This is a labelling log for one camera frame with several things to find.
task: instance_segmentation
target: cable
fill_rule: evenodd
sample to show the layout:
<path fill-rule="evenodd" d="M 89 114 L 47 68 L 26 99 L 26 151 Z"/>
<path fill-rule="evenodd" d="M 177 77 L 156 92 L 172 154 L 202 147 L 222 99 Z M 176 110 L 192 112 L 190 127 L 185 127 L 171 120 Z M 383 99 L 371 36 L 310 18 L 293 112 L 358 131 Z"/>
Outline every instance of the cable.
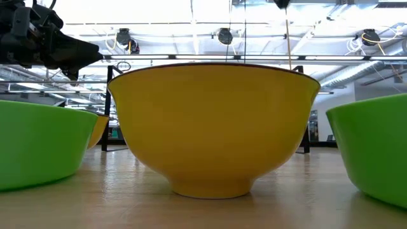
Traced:
<path fill-rule="evenodd" d="M 55 6 L 55 3 L 57 3 L 57 0 L 52 0 L 51 6 L 50 6 L 50 9 L 51 9 L 51 10 L 52 10 L 53 7 Z"/>
<path fill-rule="evenodd" d="M 382 51 L 383 55 L 386 55 L 386 53 L 384 52 L 382 46 L 379 44 L 377 44 L 379 46 L 380 51 Z M 403 80 L 403 77 L 400 76 L 400 74 L 397 72 L 397 70 L 394 68 L 394 66 L 392 64 L 390 64 L 391 68 L 393 69 L 393 73 L 400 78 L 400 80 Z"/>
<path fill-rule="evenodd" d="M 287 45 L 288 45 L 288 64 L 290 66 L 290 70 L 292 69 L 291 67 L 291 47 L 290 47 L 290 33 L 288 31 L 288 14 L 287 14 L 287 8 L 286 8 L 286 29 L 287 29 Z"/>
<path fill-rule="evenodd" d="M 373 69 L 376 71 L 376 73 L 382 77 L 383 80 L 386 80 L 386 78 L 384 78 L 378 71 L 377 69 L 373 66 Z M 399 93 L 402 93 L 402 91 L 400 91 L 398 88 L 396 88 L 395 86 L 392 86 L 392 88 L 396 89 L 396 91 L 398 91 Z"/>
<path fill-rule="evenodd" d="M 105 41 L 105 44 L 106 44 L 106 46 L 107 46 L 108 49 L 114 50 L 114 49 L 116 48 L 116 43 L 117 43 L 117 33 L 116 33 L 116 35 L 114 36 L 114 45 L 113 45 L 113 48 L 110 47 L 110 45 L 107 43 L 107 39 L 104 40 L 104 41 Z"/>
<path fill-rule="evenodd" d="M 247 20 L 246 20 L 246 0 L 244 0 L 244 63 L 246 64 L 246 47 L 247 47 Z"/>
<path fill-rule="evenodd" d="M 350 54 L 350 53 L 352 53 L 352 52 L 357 52 L 357 51 L 361 50 L 361 49 L 362 49 L 362 45 L 363 45 L 363 43 L 362 43 L 359 39 L 356 40 L 356 44 L 354 43 L 354 40 L 353 40 L 353 39 L 348 40 L 348 42 L 347 42 L 347 44 L 346 44 L 346 47 L 347 47 L 347 49 L 349 50 L 349 52 L 346 53 L 345 55 L 348 55 L 348 54 Z"/>
<path fill-rule="evenodd" d="M 384 52 L 382 46 L 380 45 L 380 43 L 377 44 L 379 46 L 380 51 L 382 51 L 383 55 L 386 55 L 386 53 Z"/>
<path fill-rule="evenodd" d="M 394 40 L 394 39 L 399 35 L 399 33 L 396 33 L 396 34 L 394 35 L 394 37 L 389 38 L 389 39 L 386 39 L 385 41 L 372 41 L 372 40 L 369 40 L 369 39 L 365 38 L 365 37 L 364 37 L 365 34 L 366 34 L 366 33 L 363 33 L 363 34 L 362 34 L 362 39 L 363 39 L 363 40 L 369 41 L 370 43 L 376 43 L 376 44 L 380 44 L 380 43 L 385 43 L 385 42 L 388 42 L 388 41 L 392 41 L 392 40 Z"/>
<path fill-rule="evenodd" d="M 361 48 L 361 51 L 363 52 L 363 55 L 366 55 L 366 53 L 364 52 L 363 48 Z"/>
<path fill-rule="evenodd" d="M 236 55 L 236 49 L 235 49 L 235 47 L 232 45 L 231 46 L 232 48 L 233 48 L 233 53 Z"/>
<path fill-rule="evenodd" d="M 120 67 L 120 64 L 125 64 L 125 65 L 127 65 L 128 67 L 127 67 L 126 69 L 122 69 L 122 68 Z M 117 67 L 118 69 L 120 69 L 121 71 L 123 71 L 123 72 L 129 71 L 129 70 L 132 68 L 132 66 L 131 66 L 127 61 L 120 61 L 119 63 L 116 64 L 116 67 Z"/>
<path fill-rule="evenodd" d="M 229 0 L 229 32 L 230 32 L 230 27 L 231 27 L 231 0 Z M 225 62 L 228 61 L 228 53 L 229 53 L 229 44 L 226 47 L 226 61 Z"/>

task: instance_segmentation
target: yellow bowl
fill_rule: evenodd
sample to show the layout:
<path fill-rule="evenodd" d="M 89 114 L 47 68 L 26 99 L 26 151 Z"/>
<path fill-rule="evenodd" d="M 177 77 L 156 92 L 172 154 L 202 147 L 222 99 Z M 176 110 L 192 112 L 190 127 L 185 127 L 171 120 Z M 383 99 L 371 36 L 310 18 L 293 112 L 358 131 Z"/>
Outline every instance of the yellow bowl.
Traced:
<path fill-rule="evenodd" d="M 103 135 L 103 131 L 109 121 L 109 117 L 103 114 L 97 114 L 97 121 L 95 127 L 93 128 L 92 136 L 88 143 L 88 149 L 94 147 Z"/>
<path fill-rule="evenodd" d="M 132 71 L 108 88 L 141 162 L 181 195 L 232 198 L 295 152 L 320 86 L 284 69 L 200 63 Z"/>

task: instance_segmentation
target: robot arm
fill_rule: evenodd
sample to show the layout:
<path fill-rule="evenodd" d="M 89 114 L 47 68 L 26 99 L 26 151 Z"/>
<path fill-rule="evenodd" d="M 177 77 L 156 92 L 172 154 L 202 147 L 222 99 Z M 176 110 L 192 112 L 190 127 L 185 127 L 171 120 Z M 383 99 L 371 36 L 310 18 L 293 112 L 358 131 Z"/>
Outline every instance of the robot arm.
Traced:
<path fill-rule="evenodd" d="M 0 0 L 0 64 L 60 68 L 71 80 L 78 71 L 103 59 L 99 47 L 63 34 L 55 11 L 23 0 Z"/>

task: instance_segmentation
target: table surface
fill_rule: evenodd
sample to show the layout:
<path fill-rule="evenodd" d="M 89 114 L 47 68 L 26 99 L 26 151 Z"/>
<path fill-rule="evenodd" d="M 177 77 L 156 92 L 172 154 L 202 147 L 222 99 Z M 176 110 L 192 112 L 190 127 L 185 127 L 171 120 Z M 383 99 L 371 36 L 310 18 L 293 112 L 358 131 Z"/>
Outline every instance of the table surface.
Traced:
<path fill-rule="evenodd" d="M 96 146 L 74 176 L 0 193 L 0 228 L 406 229 L 407 211 L 359 192 L 337 149 L 293 155 L 246 196 L 199 200 L 172 193 L 129 150 Z"/>

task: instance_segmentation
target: bowl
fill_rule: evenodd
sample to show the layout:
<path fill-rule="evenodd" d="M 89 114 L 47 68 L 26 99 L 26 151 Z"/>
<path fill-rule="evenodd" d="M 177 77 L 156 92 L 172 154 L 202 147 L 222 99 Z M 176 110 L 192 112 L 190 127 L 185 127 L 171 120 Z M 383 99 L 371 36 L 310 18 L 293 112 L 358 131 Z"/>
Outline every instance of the bowl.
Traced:
<path fill-rule="evenodd" d="M 327 111 L 350 180 L 360 190 L 407 207 L 407 94 Z"/>
<path fill-rule="evenodd" d="M 103 135 L 104 129 L 109 121 L 109 117 L 103 114 L 97 114 L 97 121 L 90 136 L 88 149 L 94 147 Z"/>
<path fill-rule="evenodd" d="M 109 82 L 133 154 L 174 192 L 244 195 L 295 152 L 320 86 L 304 74 L 243 64 L 175 64 Z"/>
<path fill-rule="evenodd" d="M 0 190 L 56 181 L 76 172 L 97 115 L 0 101 Z"/>

